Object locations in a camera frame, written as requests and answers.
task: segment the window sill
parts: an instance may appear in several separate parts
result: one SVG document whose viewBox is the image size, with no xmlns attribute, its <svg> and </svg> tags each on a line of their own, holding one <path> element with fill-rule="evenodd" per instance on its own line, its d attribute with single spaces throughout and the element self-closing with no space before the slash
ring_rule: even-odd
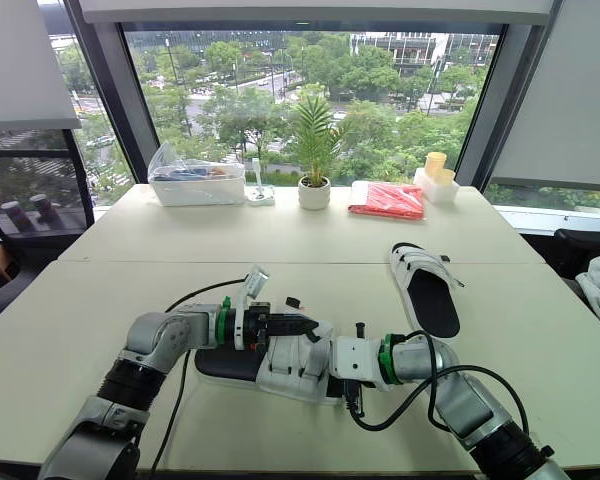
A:
<svg viewBox="0 0 600 480">
<path fill-rule="evenodd" d="M 600 215 L 593 213 L 502 205 L 494 208 L 521 234 L 553 235 L 559 228 L 600 232 Z"/>
</svg>

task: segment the building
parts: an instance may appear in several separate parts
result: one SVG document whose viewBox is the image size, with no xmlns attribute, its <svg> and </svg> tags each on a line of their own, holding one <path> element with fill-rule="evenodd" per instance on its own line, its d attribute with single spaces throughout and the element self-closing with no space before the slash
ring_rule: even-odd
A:
<svg viewBox="0 0 600 480">
<path fill-rule="evenodd" d="M 401 75 L 444 58 L 447 63 L 484 66 L 493 56 L 498 35 L 429 32 L 364 32 L 351 34 L 352 51 L 359 45 L 386 48 Z"/>
</svg>

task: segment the white table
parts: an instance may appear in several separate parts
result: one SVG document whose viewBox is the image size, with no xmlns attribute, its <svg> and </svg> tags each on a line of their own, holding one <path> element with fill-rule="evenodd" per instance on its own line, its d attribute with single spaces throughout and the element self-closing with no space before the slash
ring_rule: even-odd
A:
<svg viewBox="0 0 600 480">
<path fill-rule="evenodd" d="M 323 211 L 299 207 L 297 188 L 276 188 L 274 207 L 162 207 L 134 186 L 61 260 L 386 263 L 397 242 L 457 263 L 544 263 L 472 187 L 455 205 L 425 205 L 426 219 L 351 214 L 349 188 L 333 188 Z"/>
<path fill-rule="evenodd" d="M 263 264 L 259 299 L 300 298 L 307 313 L 353 335 L 407 331 L 386 265 Z M 451 264 L 461 319 L 454 348 L 521 395 L 533 437 L 563 466 L 600 465 L 600 323 L 546 265 Z M 41 463 L 93 394 L 136 316 L 205 285 L 237 278 L 243 264 L 55 262 L 0 316 L 0 460 Z M 218 302 L 227 288 L 201 296 Z M 177 365 L 152 407 L 140 466 L 156 453 L 177 391 Z M 197 471 L 386 472 L 475 470 L 426 420 L 426 398 L 383 433 L 355 426 L 343 407 L 318 407 L 209 384 L 193 366 L 162 467 Z M 506 392 L 493 392 L 515 414 Z M 411 387 L 365 392 L 371 422 Z"/>
</svg>

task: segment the black cable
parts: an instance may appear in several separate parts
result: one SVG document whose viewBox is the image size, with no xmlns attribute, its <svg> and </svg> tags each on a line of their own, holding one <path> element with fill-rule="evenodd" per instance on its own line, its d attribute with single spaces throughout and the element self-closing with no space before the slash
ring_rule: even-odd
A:
<svg viewBox="0 0 600 480">
<path fill-rule="evenodd" d="M 214 290 L 220 287 L 226 287 L 227 285 L 233 285 L 236 283 L 242 283 L 247 279 L 247 277 L 240 278 L 237 280 L 230 280 L 228 282 L 220 282 L 214 285 L 209 285 L 208 287 L 201 288 L 200 290 L 196 290 L 195 292 L 188 293 L 184 297 L 177 300 L 173 303 L 169 308 L 165 310 L 165 313 L 169 313 L 178 305 L 187 300 L 194 298 L 201 293 L 208 292 L 209 290 Z M 178 396 L 176 397 L 176 403 L 173 406 L 173 410 L 171 411 L 171 417 L 169 417 L 169 423 L 167 424 L 167 430 L 164 432 L 164 436 L 162 437 L 162 443 L 160 444 L 160 448 L 158 449 L 158 453 L 156 454 L 156 458 L 153 461 L 153 465 L 151 466 L 151 471 L 149 472 L 148 480 L 152 480 L 155 477 L 156 470 L 158 469 L 158 463 L 160 463 L 160 459 L 162 458 L 162 454 L 164 453 L 164 449 L 167 446 L 167 442 L 169 441 L 169 436 L 171 435 L 171 429 L 173 428 L 173 424 L 176 421 L 176 415 L 178 413 L 178 408 L 180 407 L 180 402 L 182 401 L 182 395 L 184 394 L 184 386 L 187 378 L 187 366 L 189 365 L 189 357 L 191 356 L 191 350 L 187 351 L 184 356 L 184 362 L 182 364 L 182 376 L 180 377 L 180 388 L 178 389 Z"/>
<path fill-rule="evenodd" d="M 187 365 L 189 364 L 189 357 L 191 356 L 191 350 L 187 351 L 184 356 L 184 363 L 182 364 L 182 376 L 180 377 L 180 389 L 178 390 L 178 397 L 176 398 L 176 404 L 173 406 L 173 410 L 171 411 L 171 417 L 169 418 L 169 423 L 167 424 L 167 430 L 164 432 L 164 436 L 162 437 L 162 443 L 160 444 L 160 448 L 158 449 L 158 454 L 156 455 L 155 460 L 153 461 L 153 465 L 151 465 L 151 471 L 149 472 L 149 480 L 152 480 L 156 474 L 156 470 L 158 468 L 158 463 L 160 463 L 160 459 L 162 458 L 162 454 L 164 453 L 164 449 L 167 446 L 167 442 L 169 441 L 169 435 L 171 435 L 171 429 L 173 428 L 173 424 L 176 421 L 176 414 L 178 413 L 178 407 L 180 407 L 180 401 L 182 400 L 182 394 L 184 393 L 184 384 L 187 377 Z"/>
<path fill-rule="evenodd" d="M 480 373 L 484 373 L 485 375 L 489 375 L 490 377 L 492 377 L 492 378 L 496 379 L 498 382 L 500 382 L 507 389 L 507 391 L 513 398 L 513 401 L 516 403 L 516 406 L 518 407 L 518 411 L 520 412 L 520 420 L 522 422 L 522 430 L 524 431 L 524 433 L 529 435 L 529 421 L 527 420 L 527 413 L 525 412 L 524 406 L 522 405 L 522 400 L 520 400 L 520 397 L 518 396 L 516 391 L 513 389 L 513 387 L 509 384 L 509 382 L 507 382 L 504 378 L 502 378 L 497 373 L 489 370 L 488 368 L 480 367 L 477 365 L 456 365 L 453 367 L 448 367 L 443 370 L 440 370 L 438 372 L 437 378 L 444 377 L 444 376 L 449 375 L 450 373 L 454 373 L 454 372 L 466 372 L 466 371 L 480 372 Z M 362 421 L 361 418 L 356 414 L 356 412 L 354 412 L 353 410 L 349 410 L 351 418 L 353 418 L 353 421 L 356 422 L 357 425 L 359 425 L 360 427 L 364 428 L 365 430 L 368 430 L 371 432 L 379 432 L 381 430 L 389 428 L 400 417 L 400 415 L 402 415 L 405 412 L 405 410 L 411 406 L 411 404 L 416 399 L 416 397 L 418 395 L 420 395 L 431 384 L 431 381 L 432 381 L 432 379 L 431 379 L 431 377 L 429 377 L 426 380 L 424 380 L 422 383 L 420 383 L 416 387 L 416 389 L 413 392 L 411 392 L 411 394 L 405 399 L 405 401 L 400 404 L 400 406 L 396 409 L 396 411 L 393 412 L 389 416 L 389 418 L 387 418 L 384 422 L 381 422 L 377 425 L 370 425 L 370 424 Z"/>
<path fill-rule="evenodd" d="M 445 432 L 451 432 L 449 427 L 438 422 L 434 415 L 435 407 L 436 407 L 436 396 L 438 393 L 438 369 L 436 367 L 436 350 L 433 345 L 433 339 L 428 332 L 424 330 L 416 330 L 415 332 L 411 332 L 404 338 L 404 341 L 411 340 L 414 337 L 423 336 L 427 341 L 427 346 L 429 347 L 429 362 L 431 365 L 431 392 L 429 392 L 429 406 L 427 407 L 427 417 L 429 418 L 429 422 L 436 428 L 443 430 Z"/>
<path fill-rule="evenodd" d="M 186 302 L 187 300 L 190 300 L 191 298 L 193 298 L 193 297 L 195 297 L 197 295 L 200 295 L 201 293 L 208 292 L 209 290 L 214 290 L 214 289 L 220 288 L 220 287 L 226 287 L 227 285 L 233 285 L 235 283 L 242 283 L 246 279 L 247 279 L 247 277 L 239 278 L 237 280 L 229 280 L 228 282 L 220 282 L 220 283 L 216 283 L 215 285 L 209 285 L 208 287 L 201 288 L 200 290 L 197 290 L 195 292 L 188 293 L 184 297 L 182 297 L 181 299 L 176 300 L 175 303 L 173 303 L 169 308 L 167 308 L 165 310 L 165 313 L 169 313 L 171 310 L 173 310 L 174 308 L 176 308 L 182 302 Z"/>
</svg>

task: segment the red package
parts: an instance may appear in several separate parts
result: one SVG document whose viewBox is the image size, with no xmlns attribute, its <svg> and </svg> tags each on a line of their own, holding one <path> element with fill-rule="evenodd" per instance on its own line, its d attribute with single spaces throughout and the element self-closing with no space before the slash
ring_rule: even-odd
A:
<svg viewBox="0 0 600 480">
<path fill-rule="evenodd" d="M 422 190 L 415 185 L 353 182 L 349 211 L 364 215 L 420 220 L 424 217 Z"/>
</svg>

